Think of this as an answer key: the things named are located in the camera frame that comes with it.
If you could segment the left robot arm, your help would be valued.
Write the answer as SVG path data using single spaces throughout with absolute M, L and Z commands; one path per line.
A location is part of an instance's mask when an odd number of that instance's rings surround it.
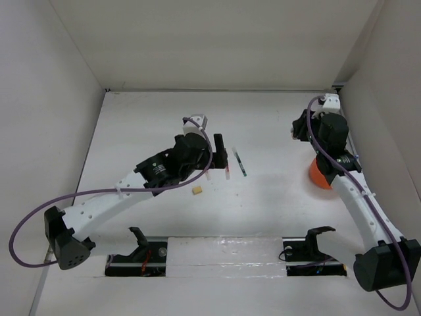
M 62 270 L 77 267 L 96 247 L 90 236 L 102 224 L 137 203 L 195 181 L 192 174 L 225 169 L 228 154 L 221 134 L 214 146 L 196 133 L 178 135 L 175 145 L 136 165 L 113 189 L 97 190 L 79 205 L 44 212 L 45 235 Z

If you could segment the yellow eraser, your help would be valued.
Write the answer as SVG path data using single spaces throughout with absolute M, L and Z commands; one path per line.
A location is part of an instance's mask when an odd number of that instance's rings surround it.
M 197 194 L 200 194 L 202 192 L 203 192 L 203 190 L 202 190 L 202 187 L 200 187 L 200 186 L 196 186 L 192 189 L 193 195 L 197 195 Z

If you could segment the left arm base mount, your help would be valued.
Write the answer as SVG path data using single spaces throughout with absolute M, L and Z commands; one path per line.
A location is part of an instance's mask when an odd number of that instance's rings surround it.
M 137 240 L 137 248 L 129 255 L 107 256 L 107 277 L 165 277 L 168 238 L 147 238 L 138 227 L 129 230 Z

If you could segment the orange round organizer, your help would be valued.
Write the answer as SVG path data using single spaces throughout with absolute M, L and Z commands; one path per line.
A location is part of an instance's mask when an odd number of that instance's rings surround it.
M 316 164 L 316 159 L 312 160 L 312 163 L 309 167 L 309 177 L 313 184 L 318 186 L 323 190 L 331 190 L 332 187 L 328 184 L 328 181 L 325 179 L 324 175 L 318 169 Z

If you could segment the green pen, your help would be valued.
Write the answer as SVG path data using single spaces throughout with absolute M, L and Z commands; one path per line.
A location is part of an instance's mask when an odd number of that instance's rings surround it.
M 247 172 L 245 170 L 245 167 L 243 166 L 242 160 L 241 160 L 241 158 L 239 156 L 239 153 L 238 153 L 237 149 L 235 147 L 232 147 L 232 151 L 233 151 L 233 155 L 234 155 L 234 157 L 235 157 L 235 159 L 236 159 L 236 161 L 237 161 L 237 163 L 239 165 L 239 168 L 241 170 L 242 175 L 244 177 L 247 177 Z

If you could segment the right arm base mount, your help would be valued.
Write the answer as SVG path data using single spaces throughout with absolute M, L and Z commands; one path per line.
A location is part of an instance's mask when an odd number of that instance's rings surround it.
M 346 277 L 344 264 L 322 253 L 316 237 L 321 233 L 335 231 L 330 226 L 321 226 L 307 231 L 305 237 L 283 237 L 283 250 L 278 259 L 286 264 L 288 277 Z

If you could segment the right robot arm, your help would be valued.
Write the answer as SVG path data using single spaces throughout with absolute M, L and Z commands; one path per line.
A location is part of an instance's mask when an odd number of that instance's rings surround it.
M 291 133 L 313 147 L 316 170 L 340 197 L 362 238 L 358 247 L 333 227 L 312 228 L 304 243 L 306 255 L 311 259 L 327 255 L 348 265 L 367 292 L 411 287 L 420 262 L 420 243 L 405 238 L 368 188 L 359 162 L 346 148 L 346 119 L 335 112 L 305 109 L 293 121 Z

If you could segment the aluminium side rail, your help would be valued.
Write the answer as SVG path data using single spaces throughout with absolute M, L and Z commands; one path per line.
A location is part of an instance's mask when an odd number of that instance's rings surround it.
M 332 93 L 340 95 L 340 91 L 343 89 L 344 86 L 345 86 L 345 82 L 336 82 L 331 86 L 330 91 Z M 341 102 L 341 109 L 340 109 L 339 113 L 343 117 L 345 117 L 344 106 L 343 106 L 343 102 L 341 100 L 341 97 L 339 97 L 339 100 Z M 358 155 L 358 153 L 355 149 L 355 145 L 353 143 L 351 132 L 348 133 L 346 148 L 354 156 L 354 158 L 357 160 L 357 162 L 360 163 L 359 155 Z

